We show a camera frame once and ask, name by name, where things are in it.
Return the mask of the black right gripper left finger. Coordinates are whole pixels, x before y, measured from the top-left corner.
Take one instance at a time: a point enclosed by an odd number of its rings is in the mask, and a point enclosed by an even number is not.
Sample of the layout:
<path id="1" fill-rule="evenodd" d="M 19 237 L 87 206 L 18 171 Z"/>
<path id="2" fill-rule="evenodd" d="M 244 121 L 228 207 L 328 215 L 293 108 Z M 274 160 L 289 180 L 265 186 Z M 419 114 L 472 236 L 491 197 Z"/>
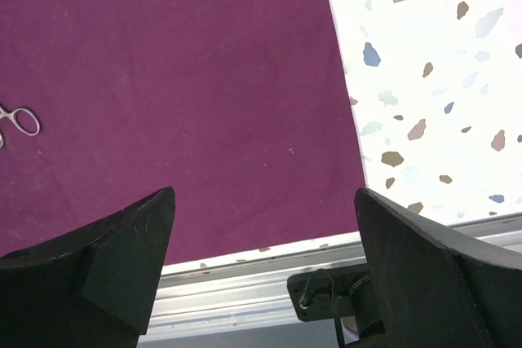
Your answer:
<path id="1" fill-rule="evenodd" d="M 175 217 L 164 187 L 1 258 L 3 347 L 135 347 L 146 334 Z"/>

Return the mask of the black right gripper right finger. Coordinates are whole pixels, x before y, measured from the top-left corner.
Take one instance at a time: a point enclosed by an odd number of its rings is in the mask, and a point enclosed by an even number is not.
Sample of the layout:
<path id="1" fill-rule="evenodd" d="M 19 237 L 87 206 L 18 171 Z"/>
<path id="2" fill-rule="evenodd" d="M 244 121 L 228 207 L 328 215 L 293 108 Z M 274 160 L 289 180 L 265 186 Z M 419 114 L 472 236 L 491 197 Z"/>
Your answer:
<path id="1" fill-rule="evenodd" d="M 372 190 L 356 219 L 390 347 L 519 347 L 521 255 Z"/>

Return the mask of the steel forceps with ring handles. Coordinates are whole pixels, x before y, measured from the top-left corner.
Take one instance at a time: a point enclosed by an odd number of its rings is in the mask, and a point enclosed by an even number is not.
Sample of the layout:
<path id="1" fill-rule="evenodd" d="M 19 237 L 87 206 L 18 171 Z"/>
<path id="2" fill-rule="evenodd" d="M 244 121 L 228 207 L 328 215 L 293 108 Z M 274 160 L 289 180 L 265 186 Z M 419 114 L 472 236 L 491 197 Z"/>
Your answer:
<path id="1" fill-rule="evenodd" d="M 2 105 L 0 113 L 1 121 L 9 121 L 22 134 L 34 137 L 41 132 L 41 122 L 30 108 L 7 109 Z"/>

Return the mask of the purple surgical cloth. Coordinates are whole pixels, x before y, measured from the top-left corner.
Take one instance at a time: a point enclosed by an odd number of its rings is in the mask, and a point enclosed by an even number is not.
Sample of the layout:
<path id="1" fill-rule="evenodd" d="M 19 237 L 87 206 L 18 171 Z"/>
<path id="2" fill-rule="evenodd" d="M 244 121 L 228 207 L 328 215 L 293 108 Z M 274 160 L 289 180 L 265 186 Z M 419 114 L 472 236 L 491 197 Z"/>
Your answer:
<path id="1" fill-rule="evenodd" d="M 2 253 L 163 187 L 169 264 L 356 230 L 329 0 L 1 0 L 1 102 Z"/>

